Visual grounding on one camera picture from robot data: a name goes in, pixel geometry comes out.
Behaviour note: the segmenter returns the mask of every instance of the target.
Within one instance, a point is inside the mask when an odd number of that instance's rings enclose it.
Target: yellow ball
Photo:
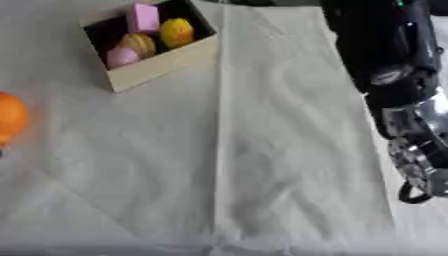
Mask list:
[[[185,19],[171,19],[162,24],[160,36],[168,48],[177,48],[194,41],[194,29]]]
[[[154,40],[141,33],[125,35],[118,46],[134,50],[141,59],[149,58],[156,54],[156,44],[154,43]]]

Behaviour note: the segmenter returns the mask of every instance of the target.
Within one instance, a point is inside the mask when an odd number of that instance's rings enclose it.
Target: wooden box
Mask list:
[[[158,48],[156,56],[109,70],[106,65],[106,54],[128,33],[126,11],[130,6],[99,13],[81,21],[81,26],[104,64],[114,92],[122,92],[155,77],[209,59],[218,50],[215,30],[189,0],[159,1],[155,5],[159,8],[161,23],[170,18],[187,19],[194,27],[195,42],[168,50],[159,35],[155,35],[153,39]]]

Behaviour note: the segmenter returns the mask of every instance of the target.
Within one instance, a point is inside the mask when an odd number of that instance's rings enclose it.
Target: fabric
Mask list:
[[[0,2],[0,90],[32,117],[0,160],[6,251],[446,249],[448,201],[398,202],[402,180],[319,8],[195,1],[219,31],[219,58],[112,94],[77,19],[124,3]],[[435,22],[445,46],[448,21]]]

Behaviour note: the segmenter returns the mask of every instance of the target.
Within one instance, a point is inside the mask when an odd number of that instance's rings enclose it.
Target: orange fruit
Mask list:
[[[0,92],[0,148],[24,129],[27,119],[25,105],[11,94]]]
[[[174,49],[193,42],[194,29],[185,19],[170,19],[162,24],[160,37],[168,48]]]

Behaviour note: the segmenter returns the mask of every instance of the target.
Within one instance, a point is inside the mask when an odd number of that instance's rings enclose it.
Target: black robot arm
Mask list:
[[[448,99],[426,0],[322,0],[336,46],[389,154],[406,179],[400,199],[448,196]],[[423,192],[411,197],[411,188]]]

